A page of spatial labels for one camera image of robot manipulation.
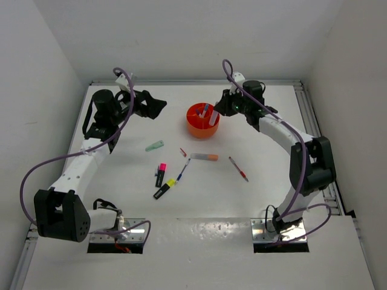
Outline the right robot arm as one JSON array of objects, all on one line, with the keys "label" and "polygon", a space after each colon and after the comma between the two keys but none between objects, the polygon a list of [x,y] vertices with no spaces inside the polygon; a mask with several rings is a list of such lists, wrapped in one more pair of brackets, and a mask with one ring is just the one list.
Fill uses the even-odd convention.
[{"label": "right robot arm", "polygon": [[336,180],[331,143],[296,129],[265,105],[265,86],[257,80],[243,81],[223,91],[215,111],[224,117],[242,114],[257,132],[270,137],[290,156],[291,187],[284,201],[275,207],[272,227],[275,233],[297,225],[312,200]]}]

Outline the purple highlighter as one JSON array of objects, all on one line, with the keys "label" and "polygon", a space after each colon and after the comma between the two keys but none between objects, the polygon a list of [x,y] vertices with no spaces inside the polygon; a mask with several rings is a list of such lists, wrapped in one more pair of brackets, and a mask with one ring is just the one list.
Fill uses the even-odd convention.
[{"label": "purple highlighter", "polygon": [[212,114],[209,119],[209,126],[214,126],[214,124],[216,123],[216,119],[218,118],[218,114],[219,113],[216,110],[212,111]]}]

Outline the orange highlighter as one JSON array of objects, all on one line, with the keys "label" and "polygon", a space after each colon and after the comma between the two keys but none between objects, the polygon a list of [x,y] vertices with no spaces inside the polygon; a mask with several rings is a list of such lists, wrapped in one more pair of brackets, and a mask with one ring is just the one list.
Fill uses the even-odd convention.
[{"label": "orange highlighter", "polygon": [[192,153],[190,158],[195,160],[217,161],[218,155],[206,154],[206,153]]}]

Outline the pink highlighter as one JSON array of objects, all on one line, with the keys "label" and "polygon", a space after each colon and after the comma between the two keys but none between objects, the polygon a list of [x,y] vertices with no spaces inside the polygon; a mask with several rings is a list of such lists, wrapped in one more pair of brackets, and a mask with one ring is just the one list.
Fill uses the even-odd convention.
[{"label": "pink highlighter", "polygon": [[156,182],[155,182],[155,186],[157,188],[161,188],[161,186],[162,186],[163,178],[164,178],[164,174],[165,174],[166,168],[167,168],[167,164],[166,163],[161,163],[158,166],[157,179],[156,179]]}]

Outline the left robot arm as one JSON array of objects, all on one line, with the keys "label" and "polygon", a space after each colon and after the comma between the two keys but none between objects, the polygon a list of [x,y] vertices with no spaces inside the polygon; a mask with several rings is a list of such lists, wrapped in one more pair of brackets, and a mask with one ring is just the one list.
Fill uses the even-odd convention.
[{"label": "left robot arm", "polygon": [[154,120],[166,105],[148,91],[113,94],[101,89],[93,94],[82,127],[81,149],[71,154],[73,160],[62,176],[34,196],[40,236],[81,242],[90,233],[115,236],[124,232],[119,226],[121,210],[105,200],[87,210],[85,192],[99,165],[117,145],[126,117],[137,114]]}]

